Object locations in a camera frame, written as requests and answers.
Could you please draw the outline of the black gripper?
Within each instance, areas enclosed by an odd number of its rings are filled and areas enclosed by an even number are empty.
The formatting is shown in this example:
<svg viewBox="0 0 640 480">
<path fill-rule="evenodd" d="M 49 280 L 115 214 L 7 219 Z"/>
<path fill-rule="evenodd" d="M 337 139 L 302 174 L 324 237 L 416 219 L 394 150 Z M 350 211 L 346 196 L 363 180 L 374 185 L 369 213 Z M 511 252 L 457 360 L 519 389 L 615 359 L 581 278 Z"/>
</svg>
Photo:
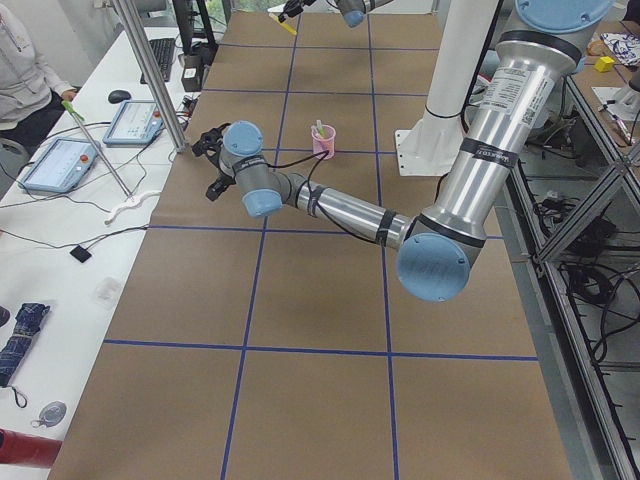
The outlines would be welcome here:
<svg viewBox="0 0 640 480">
<path fill-rule="evenodd" d="M 287 19 L 295 18 L 298 15 L 298 8 L 304 9 L 307 6 L 311 6 L 315 3 L 315 0 L 294 0 L 290 3 L 286 3 L 282 9 L 282 12 L 278 14 L 277 18 L 280 23 L 285 22 Z"/>
<path fill-rule="evenodd" d="M 229 169 L 224 163 L 218 165 L 218 179 L 210 184 L 205 196 L 210 201 L 216 201 L 230 186 L 236 184 L 233 169 Z"/>
</svg>

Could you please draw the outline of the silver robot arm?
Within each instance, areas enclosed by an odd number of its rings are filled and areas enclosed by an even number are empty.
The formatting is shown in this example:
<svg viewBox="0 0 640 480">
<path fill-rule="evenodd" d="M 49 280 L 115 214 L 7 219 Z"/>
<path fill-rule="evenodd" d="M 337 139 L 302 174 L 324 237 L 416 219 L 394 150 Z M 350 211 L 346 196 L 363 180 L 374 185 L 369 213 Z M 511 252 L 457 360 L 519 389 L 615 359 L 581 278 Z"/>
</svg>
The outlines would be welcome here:
<svg viewBox="0 0 640 480">
<path fill-rule="evenodd" d="M 574 73 L 608 1 L 519 1 L 497 45 L 499 63 L 435 202 L 408 218 L 268 164 L 260 129 L 248 121 L 207 132 L 203 154 L 219 175 L 215 200 L 236 186 L 253 218 L 284 206 L 398 252 L 398 278 L 431 302 L 461 292 L 486 241 L 485 220 L 553 87 Z"/>
<path fill-rule="evenodd" d="M 345 23 L 354 28 L 363 22 L 368 13 L 391 2 L 392 0 L 337 0 L 330 1 L 330 4 L 341 13 Z M 283 23 L 287 18 L 300 15 L 306 7 L 315 3 L 315 0 L 289 0 L 284 4 L 282 12 L 276 15 L 276 19 Z"/>
</svg>

